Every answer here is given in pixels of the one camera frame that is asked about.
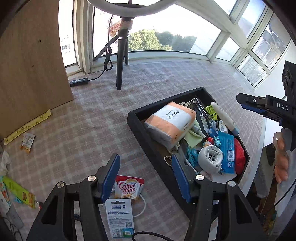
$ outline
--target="tree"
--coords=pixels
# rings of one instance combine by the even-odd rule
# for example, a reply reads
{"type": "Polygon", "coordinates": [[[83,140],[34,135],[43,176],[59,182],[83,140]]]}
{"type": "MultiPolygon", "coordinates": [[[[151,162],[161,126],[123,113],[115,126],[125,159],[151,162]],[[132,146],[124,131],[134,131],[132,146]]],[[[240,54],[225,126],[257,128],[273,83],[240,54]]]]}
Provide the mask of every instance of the tree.
{"type": "Polygon", "coordinates": [[[172,46],[172,50],[174,51],[190,52],[196,40],[194,36],[182,37],[181,35],[173,35],[169,31],[162,33],[156,32],[155,35],[161,45],[172,46]]]}
{"type": "Polygon", "coordinates": [[[155,35],[155,30],[139,30],[128,38],[129,51],[136,50],[172,50],[169,45],[161,45],[155,35]]]}

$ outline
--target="human hand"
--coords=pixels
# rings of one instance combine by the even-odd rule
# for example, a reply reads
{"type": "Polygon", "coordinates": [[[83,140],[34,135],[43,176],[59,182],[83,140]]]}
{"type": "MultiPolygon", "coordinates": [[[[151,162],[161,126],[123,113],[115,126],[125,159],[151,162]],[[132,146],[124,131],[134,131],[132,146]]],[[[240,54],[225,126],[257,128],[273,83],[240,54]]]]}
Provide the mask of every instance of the human hand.
{"type": "Polygon", "coordinates": [[[287,169],[289,167],[288,155],[285,151],[285,142],[281,132],[274,134],[273,143],[276,147],[276,165],[274,167],[274,175],[276,177],[276,181],[281,183],[282,181],[286,181],[288,179],[287,169]]]}

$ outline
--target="card packaging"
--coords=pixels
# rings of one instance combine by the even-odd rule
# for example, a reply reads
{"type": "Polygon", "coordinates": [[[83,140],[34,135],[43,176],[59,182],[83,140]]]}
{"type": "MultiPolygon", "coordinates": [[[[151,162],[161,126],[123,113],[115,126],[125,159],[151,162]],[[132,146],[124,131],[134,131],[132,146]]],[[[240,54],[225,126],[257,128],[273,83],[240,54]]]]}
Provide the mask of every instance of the card packaging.
{"type": "Polygon", "coordinates": [[[107,220],[112,238],[131,238],[134,234],[131,199],[107,199],[107,220]]]}

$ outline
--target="food packet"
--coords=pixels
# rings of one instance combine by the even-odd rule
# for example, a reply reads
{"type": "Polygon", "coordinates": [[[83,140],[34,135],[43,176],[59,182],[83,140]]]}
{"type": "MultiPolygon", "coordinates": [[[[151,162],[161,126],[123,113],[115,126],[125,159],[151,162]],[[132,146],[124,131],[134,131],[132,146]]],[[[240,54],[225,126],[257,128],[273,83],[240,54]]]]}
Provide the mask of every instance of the food packet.
{"type": "Polygon", "coordinates": [[[115,198],[138,199],[143,187],[144,179],[117,175],[115,179],[115,198]]]}
{"type": "Polygon", "coordinates": [[[9,189],[18,199],[27,204],[29,207],[35,208],[35,196],[33,193],[30,193],[7,176],[3,177],[3,182],[7,189],[9,189]]]}
{"type": "Polygon", "coordinates": [[[151,138],[171,150],[192,128],[196,112],[170,102],[145,121],[151,138]]]}
{"type": "Polygon", "coordinates": [[[24,133],[24,137],[22,139],[22,143],[20,144],[20,149],[25,149],[26,153],[30,152],[31,146],[33,144],[33,140],[35,139],[35,135],[30,133],[24,133]]]}

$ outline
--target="coffee mate packet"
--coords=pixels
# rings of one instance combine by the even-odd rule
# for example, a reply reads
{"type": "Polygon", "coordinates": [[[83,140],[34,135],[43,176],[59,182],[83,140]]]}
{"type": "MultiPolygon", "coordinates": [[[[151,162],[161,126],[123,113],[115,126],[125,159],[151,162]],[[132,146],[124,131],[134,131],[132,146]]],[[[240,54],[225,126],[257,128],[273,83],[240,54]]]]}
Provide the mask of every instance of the coffee mate packet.
{"type": "Polygon", "coordinates": [[[115,198],[138,199],[144,181],[143,178],[117,175],[115,179],[115,198]]]}

